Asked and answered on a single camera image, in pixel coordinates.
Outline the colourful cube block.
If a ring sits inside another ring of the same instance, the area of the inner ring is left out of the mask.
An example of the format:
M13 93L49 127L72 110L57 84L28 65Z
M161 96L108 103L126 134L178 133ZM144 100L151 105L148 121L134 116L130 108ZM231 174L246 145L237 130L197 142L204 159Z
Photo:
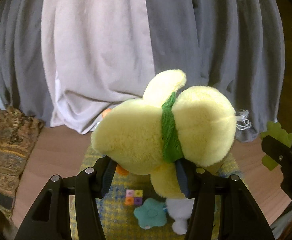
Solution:
M143 204L143 191L142 190L132 190L127 189L125 193L126 206L140 206Z

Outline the brown patterned pillow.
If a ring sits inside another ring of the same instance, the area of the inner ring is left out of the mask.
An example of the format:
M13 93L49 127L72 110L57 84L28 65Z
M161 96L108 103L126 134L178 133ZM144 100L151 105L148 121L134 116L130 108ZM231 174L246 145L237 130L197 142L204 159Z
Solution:
M11 219L21 175L44 126L43 120L8 106L0 109L0 211Z

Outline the white plush toy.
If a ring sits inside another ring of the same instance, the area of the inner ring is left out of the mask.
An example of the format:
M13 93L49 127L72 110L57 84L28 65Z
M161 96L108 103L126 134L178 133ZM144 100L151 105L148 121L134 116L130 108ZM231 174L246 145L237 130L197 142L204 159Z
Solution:
M166 199L168 215L174 220L172 230L178 235L184 235L187 232L188 220L192 215L194 206L193 199Z

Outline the yellow blue plaid cushion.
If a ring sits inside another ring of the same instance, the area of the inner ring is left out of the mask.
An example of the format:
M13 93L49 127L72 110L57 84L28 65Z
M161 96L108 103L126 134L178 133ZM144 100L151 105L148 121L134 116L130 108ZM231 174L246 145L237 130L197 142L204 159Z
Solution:
M80 170L93 166L97 159L103 157L96 153L91 146L88 147ZM242 177L242 172L234 157L230 153L221 168L217 171L217 176L228 178L231 174ZM168 217L167 224L162 227L154 227L144 230L139 227L138 220L134 217L134 206L124 204L127 189L143 190L143 200L154 198L164 202L164 198L159 197L150 182L150 176L137 176L128 174L127 176L115 173L109 192L103 199L96 199L100 221L102 223L106 239L184 239L184 236L173 232L171 226L173 219ZM220 224L220 197L216 197L216 208L214 215L214 227L211 239L218 239ZM78 232L75 218L75 202L71 203L70 221L72 239L78 239Z

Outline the green leaf plush toy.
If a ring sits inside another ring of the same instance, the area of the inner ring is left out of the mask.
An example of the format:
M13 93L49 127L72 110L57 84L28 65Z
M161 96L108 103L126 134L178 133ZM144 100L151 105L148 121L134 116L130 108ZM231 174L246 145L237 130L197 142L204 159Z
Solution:
M263 140L268 135L281 142L285 146L291 148L292 133L287 133L284 129L282 129L279 122L267 122L267 130L260 133L260 139ZM278 163L274 161L269 155L263 156L261 161L263 166L268 168L269 171L273 171L278 166Z

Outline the yellow plush duck toy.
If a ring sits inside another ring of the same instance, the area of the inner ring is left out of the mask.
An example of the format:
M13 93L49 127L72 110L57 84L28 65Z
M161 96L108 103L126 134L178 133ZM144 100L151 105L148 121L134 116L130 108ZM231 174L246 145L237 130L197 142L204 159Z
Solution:
M247 110L209 86L186 87L180 69L157 74L139 99L107 113L91 136L92 148L130 173L150 176L155 192L183 199L177 162L214 170L228 155L238 130L251 127Z

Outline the grey curtain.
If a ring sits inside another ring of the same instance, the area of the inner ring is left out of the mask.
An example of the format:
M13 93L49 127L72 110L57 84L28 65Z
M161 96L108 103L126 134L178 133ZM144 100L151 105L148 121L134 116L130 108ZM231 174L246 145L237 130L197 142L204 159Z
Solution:
M187 87L217 88L251 127L253 141L277 118L285 69L275 0L145 0L155 75L181 69ZM0 1L0 98L49 127L53 103L41 46L43 0Z

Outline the teal plush star toy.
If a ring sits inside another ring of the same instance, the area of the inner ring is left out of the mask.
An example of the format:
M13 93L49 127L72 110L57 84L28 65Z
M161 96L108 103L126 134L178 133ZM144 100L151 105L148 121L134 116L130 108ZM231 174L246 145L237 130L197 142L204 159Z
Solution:
M165 202L148 198L141 206L134 209L134 216L138 220L139 227L144 230L162 227L167 223L167 207Z

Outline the pale pink curtain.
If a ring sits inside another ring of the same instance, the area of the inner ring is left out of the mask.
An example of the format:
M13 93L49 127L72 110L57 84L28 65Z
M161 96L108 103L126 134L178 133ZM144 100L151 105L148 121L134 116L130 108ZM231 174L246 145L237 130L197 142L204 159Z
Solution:
M145 0L43 0L41 46L50 124L79 134L155 75Z

